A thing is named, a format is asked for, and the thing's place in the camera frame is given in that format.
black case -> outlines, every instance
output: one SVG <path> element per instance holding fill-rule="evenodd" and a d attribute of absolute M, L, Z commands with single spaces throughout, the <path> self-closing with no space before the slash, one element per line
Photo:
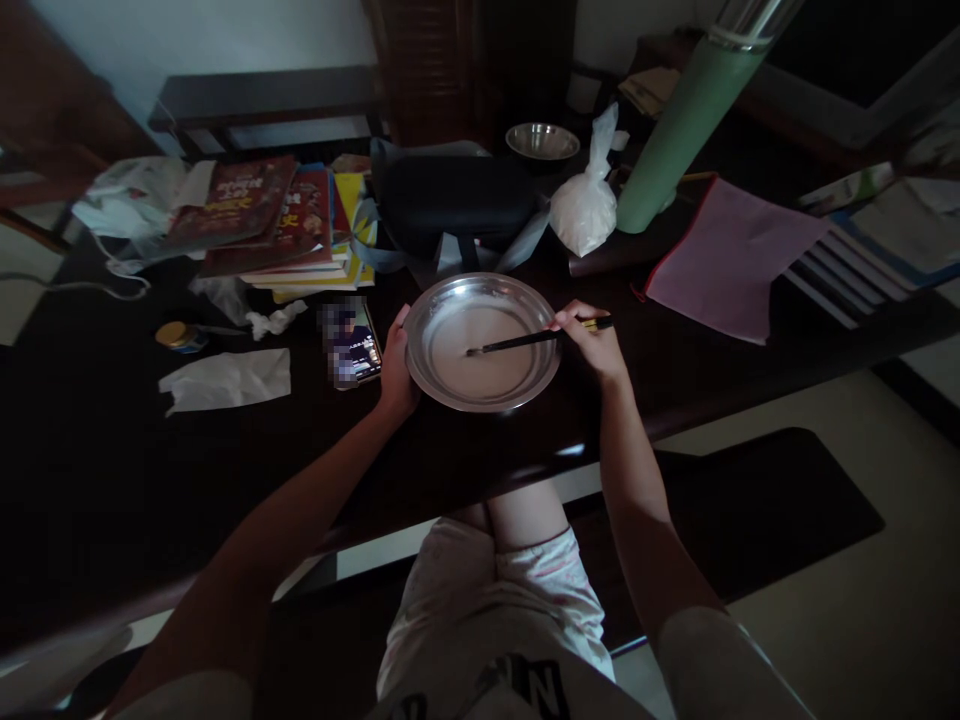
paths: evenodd
<path fill-rule="evenodd" d="M 467 272 L 479 269 L 474 239 L 502 253 L 535 211 L 533 180 L 513 158 L 405 157 L 381 185 L 380 215 L 400 249 L 430 260 L 450 233 Z"/>

white shorts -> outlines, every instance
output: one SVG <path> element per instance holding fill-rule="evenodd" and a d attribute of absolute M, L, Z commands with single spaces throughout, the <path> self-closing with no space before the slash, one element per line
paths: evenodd
<path fill-rule="evenodd" d="M 557 640 L 614 680 L 601 642 L 603 608 L 580 562 L 573 528 L 516 552 L 492 536 L 440 518 L 424 538 L 387 635 L 377 697 L 396 686 L 423 641 L 445 624 L 491 604 L 517 605 L 556 620 Z"/>

metal bowl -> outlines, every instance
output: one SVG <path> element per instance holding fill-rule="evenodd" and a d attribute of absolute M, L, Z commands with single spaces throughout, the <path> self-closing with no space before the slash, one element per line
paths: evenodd
<path fill-rule="evenodd" d="M 580 141 L 569 130 L 546 123 L 523 123 L 507 130 L 507 145 L 534 160 L 566 160 L 580 152 Z"/>
<path fill-rule="evenodd" d="M 427 395 L 455 410 L 480 413 L 511 410 L 535 398 L 553 379 L 560 364 L 559 343 L 548 340 L 526 348 L 501 351 L 523 351 L 517 355 L 523 359 L 522 367 L 516 371 L 519 381 L 509 389 L 503 388 L 486 396 L 466 394 L 441 377 L 434 359 L 435 352 L 440 352 L 442 345 L 436 343 L 444 333 L 459 332 L 463 327 L 464 312 L 478 308 L 490 308 L 509 316 L 522 327 L 520 334 L 539 332 L 554 315 L 540 293 L 506 275 L 468 273 L 454 276 L 424 292 L 410 309 L 403 324 L 408 336 L 407 367 L 410 376 Z M 483 344 L 508 339 L 484 338 Z"/>

batter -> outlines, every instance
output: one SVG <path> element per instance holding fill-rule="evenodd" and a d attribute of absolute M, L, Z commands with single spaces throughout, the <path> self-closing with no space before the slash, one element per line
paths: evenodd
<path fill-rule="evenodd" d="M 494 399 L 523 382 L 533 367 L 531 346 L 467 357 L 469 348 L 527 335 L 519 320 L 497 307 L 457 309 L 430 328 L 431 360 L 439 380 L 463 397 Z"/>

phone screen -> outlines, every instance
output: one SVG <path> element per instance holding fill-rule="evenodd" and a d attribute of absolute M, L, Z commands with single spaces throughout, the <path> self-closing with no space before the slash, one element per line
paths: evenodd
<path fill-rule="evenodd" d="M 380 374 L 380 346 L 363 298 L 325 303 L 321 323 L 334 387 L 346 390 Z"/>

